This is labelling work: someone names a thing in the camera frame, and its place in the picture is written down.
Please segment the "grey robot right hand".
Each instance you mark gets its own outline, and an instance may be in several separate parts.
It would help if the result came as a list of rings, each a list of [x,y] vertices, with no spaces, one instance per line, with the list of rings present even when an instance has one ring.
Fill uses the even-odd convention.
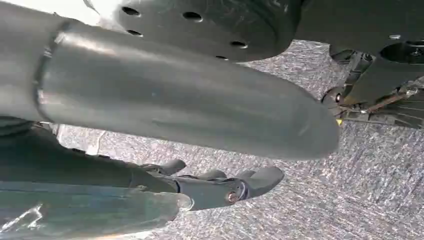
[[[338,146],[329,111],[272,75],[75,22],[0,27],[0,237],[85,240],[160,228],[180,211],[231,206],[284,178],[278,167],[178,175],[66,148],[40,122],[269,157]]]

